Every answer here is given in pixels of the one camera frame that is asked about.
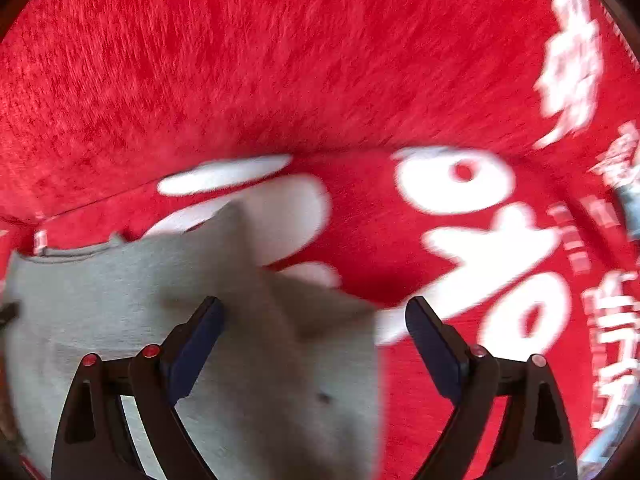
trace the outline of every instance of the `red textile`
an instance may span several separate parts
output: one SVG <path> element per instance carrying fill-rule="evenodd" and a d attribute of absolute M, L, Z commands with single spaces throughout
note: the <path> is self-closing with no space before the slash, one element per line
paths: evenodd
<path fill-rule="evenodd" d="M 594 331 L 590 294 L 609 283 L 608 272 L 636 267 L 620 211 L 618 224 L 603 218 L 614 198 L 590 169 L 618 128 L 639 119 L 639 86 L 623 43 L 590 0 L 602 62 L 593 72 L 593 116 L 535 150 L 563 113 L 541 114 L 535 88 L 545 43 L 563 27 L 552 2 L 32 0 L 0 44 L 0 211 L 42 224 L 51 246 L 103 241 L 114 230 L 134 239 L 173 211 L 228 192 L 168 198 L 156 191 L 158 178 L 210 159 L 294 153 L 273 180 L 319 178 L 330 222 L 313 243 L 269 264 L 328 263 L 345 291 L 394 307 L 461 267 L 427 250 L 425 232 L 487 232 L 500 211 L 524 205 L 530 225 L 556 228 L 559 242 L 452 322 L 475 340 L 487 314 L 527 279 L 561 276 L 570 317 L 546 354 L 582 450 L 594 434 L 591 415 L 610 401 L 594 393 L 592 367 L 597 374 L 623 351 L 622 341 L 594 340 L 604 329 Z M 561 64 L 557 77 L 569 66 Z M 365 151 L 428 145 L 496 153 L 513 171 L 513 190 L 470 212 L 425 212 L 399 190 L 407 155 Z M 346 149 L 359 151 L 310 155 Z M 477 170 L 462 164 L 452 181 L 473 183 Z M 439 177 L 425 186 L 450 175 Z M 2 250 L 21 233 L 31 245 L 32 229 L 10 229 L 14 238 L 0 238 Z M 582 253 L 588 270 L 579 270 Z M 637 288 L 637 280 L 626 281 L 618 292 L 638 297 Z M 527 333 L 542 316 L 535 311 L 524 321 Z M 381 475 L 410 478 L 448 412 L 407 340 L 382 353 Z M 487 441 L 479 463 L 489 448 Z"/>

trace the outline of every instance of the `red fleece blanket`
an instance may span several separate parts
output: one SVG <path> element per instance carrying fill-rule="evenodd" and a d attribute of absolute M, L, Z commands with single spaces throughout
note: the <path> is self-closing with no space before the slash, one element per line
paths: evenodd
<path fill-rule="evenodd" d="M 0 208 L 23 222 L 3 254 L 243 200 L 261 263 L 381 306 L 382 478 L 450 413 L 405 337 L 412 294 L 497 355 L 545 353 L 581 452 L 638 364 L 611 189 L 639 137 L 627 50 L 597 0 L 32 0 L 0 44 Z M 160 180 L 265 153 L 294 155 Z"/>

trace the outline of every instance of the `grey fabric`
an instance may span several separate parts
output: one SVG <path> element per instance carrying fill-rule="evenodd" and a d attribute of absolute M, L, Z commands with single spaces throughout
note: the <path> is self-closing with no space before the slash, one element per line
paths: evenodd
<path fill-rule="evenodd" d="M 93 256 L 96 253 L 105 251 L 112 247 L 119 247 L 120 245 L 124 245 L 125 243 L 126 243 L 126 240 L 121 235 L 117 233 L 113 233 L 109 237 L 109 240 L 103 244 L 88 245 L 85 247 L 78 247 L 76 249 L 55 249 L 51 247 L 45 247 L 42 250 L 42 256 L 37 256 L 33 260 L 40 261 L 42 257 L 51 257 L 51 256 L 64 256 L 64 257 Z"/>
<path fill-rule="evenodd" d="M 133 355 L 214 295 L 227 309 L 227 327 L 177 405 L 214 473 L 373 476 L 379 401 L 370 304 L 257 268 L 236 205 L 182 235 L 84 249 L 14 253 L 6 279 L 4 301 L 21 303 L 6 334 L 9 384 L 37 467 L 50 470 L 82 355 Z M 132 400 L 124 401 L 147 474 L 163 478 Z"/>

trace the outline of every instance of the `black plastic bracket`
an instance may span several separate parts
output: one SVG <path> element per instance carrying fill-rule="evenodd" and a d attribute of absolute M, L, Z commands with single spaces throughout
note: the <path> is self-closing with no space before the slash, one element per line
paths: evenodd
<path fill-rule="evenodd" d="M 482 480 L 577 480 L 574 444 L 551 368 L 541 355 L 526 362 L 469 347 L 427 301 L 413 298 L 406 325 L 439 393 L 454 412 L 414 480 L 462 480 L 494 398 L 509 396 Z"/>
<path fill-rule="evenodd" d="M 161 346 L 132 358 L 82 359 L 60 419 L 52 480 L 142 480 L 120 396 L 133 396 L 168 480 L 215 480 L 175 412 L 189 395 L 218 336 L 222 304 L 207 298 Z M 495 397 L 508 396 L 483 480 L 577 480 L 574 445 L 558 387 L 542 355 L 527 362 L 469 347 L 424 298 L 407 304 L 409 334 L 439 393 L 454 405 L 436 446 L 414 480 L 462 480 L 484 433 Z"/>
<path fill-rule="evenodd" d="M 133 358 L 83 359 L 60 418 L 52 480 L 149 478 L 129 433 L 120 396 L 133 396 L 146 434 L 167 479 L 215 480 L 175 412 L 189 395 L 222 332 L 224 311 L 206 298 L 191 319 L 175 327 L 162 346 Z"/>

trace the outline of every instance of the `red screw head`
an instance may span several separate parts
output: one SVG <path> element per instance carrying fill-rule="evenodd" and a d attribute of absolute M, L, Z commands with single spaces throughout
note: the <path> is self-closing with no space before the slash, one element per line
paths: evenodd
<path fill-rule="evenodd" d="M 159 353 L 160 347 L 158 345 L 147 345 L 142 349 L 144 357 L 156 357 Z"/>
<path fill-rule="evenodd" d="M 486 351 L 486 348 L 484 346 L 480 346 L 480 345 L 472 345 L 471 346 L 471 353 L 473 355 L 475 355 L 476 357 L 484 357 L 485 355 L 487 355 L 489 352 Z"/>
<path fill-rule="evenodd" d="M 546 359 L 543 355 L 533 354 L 531 356 L 531 360 L 533 361 L 533 364 L 539 368 L 544 368 L 546 366 Z"/>
<path fill-rule="evenodd" d="M 82 366 L 93 366 L 98 362 L 96 354 L 87 354 L 82 358 Z"/>

